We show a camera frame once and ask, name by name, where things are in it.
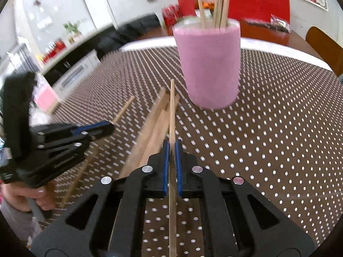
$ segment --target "red bag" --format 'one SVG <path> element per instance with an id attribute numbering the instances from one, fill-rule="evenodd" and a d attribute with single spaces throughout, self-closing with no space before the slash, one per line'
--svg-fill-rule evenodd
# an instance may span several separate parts
<path id="1" fill-rule="evenodd" d="M 289 23 L 289 0 L 230 0 L 229 17 L 232 19 L 270 22 L 272 15 Z"/>
<path id="2" fill-rule="evenodd" d="M 195 3 L 197 0 L 178 0 L 180 16 L 197 16 L 195 13 Z"/>

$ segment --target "polka dot tablecloth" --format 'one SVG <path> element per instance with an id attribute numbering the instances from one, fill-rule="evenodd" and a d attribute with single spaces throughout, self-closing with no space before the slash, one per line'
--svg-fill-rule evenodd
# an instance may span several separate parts
<path id="1" fill-rule="evenodd" d="M 101 177 L 117 177 L 160 88 L 169 88 L 174 78 L 181 97 L 176 134 L 184 150 L 220 177 L 247 179 L 320 244 L 342 214 L 343 87 L 323 68 L 245 49 L 240 76 L 235 103 L 203 110 L 188 98 L 176 48 L 108 55 L 56 110 L 54 121 L 111 120 L 131 95 L 137 99 L 69 204 Z M 77 170 L 58 178 L 59 198 Z M 54 219 L 64 210 L 56 209 Z M 198 200 L 180 199 L 177 214 L 178 256 L 203 256 Z M 147 201 L 143 236 L 142 256 L 168 256 L 166 199 Z"/>

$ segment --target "metal screw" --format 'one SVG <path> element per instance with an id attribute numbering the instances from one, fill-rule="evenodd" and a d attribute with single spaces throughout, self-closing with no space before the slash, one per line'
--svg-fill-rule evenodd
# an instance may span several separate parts
<path id="1" fill-rule="evenodd" d="M 192 171 L 193 171 L 194 173 L 201 173 L 201 172 L 203 171 L 203 169 L 202 169 L 201 166 L 194 166 L 194 167 L 192 168 Z"/>
<path id="2" fill-rule="evenodd" d="M 109 177 L 109 176 L 103 177 L 103 178 L 101 179 L 101 183 L 102 183 L 103 185 L 108 185 L 108 184 L 111 183 L 111 182 L 112 182 L 112 178 Z"/>
<path id="3" fill-rule="evenodd" d="M 143 166 L 142 171 L 144 173 L 150 173 L 153 170 L 153 168 L 150 165 Z"/>
<path id="4" fill-rule="evenodd" d="M 241 177 L 235 177 L 233 181 L 236 185 L 242 185 L 244 183 L 244 179 Z"/>

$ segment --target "pink cup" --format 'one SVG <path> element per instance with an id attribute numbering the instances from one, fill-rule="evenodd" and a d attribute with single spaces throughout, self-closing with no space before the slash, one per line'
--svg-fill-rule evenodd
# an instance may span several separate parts
<path id="1" fill-rule="evenodd" d="M 228 19 L 224 29 L 201 29 L 198 19 L 174 27 L 181 68 L 191 101 L 205 109 L 223 109 L 238 94 L 241 27 Z"/>

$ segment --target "white table edge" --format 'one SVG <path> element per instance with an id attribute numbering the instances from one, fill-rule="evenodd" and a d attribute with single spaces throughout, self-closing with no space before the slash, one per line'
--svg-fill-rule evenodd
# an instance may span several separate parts
<path id="1" fill-rule="evenodd" d="M 174 37 L 155 37 L 147 40 L 134 41 L 125 44 L 123 47 L 121 47 L 120 50 L 124 52 L 161 47 L 176 47 L 176 41 Z M 290 57 L 332 71 L 329 65 L 321 59 L 318 59 L 315 56 L 312 56 L 305 52 L 280 44 L 241 37 L 241 48 L 249 50 L 258 50 L 276 55 Z"/>

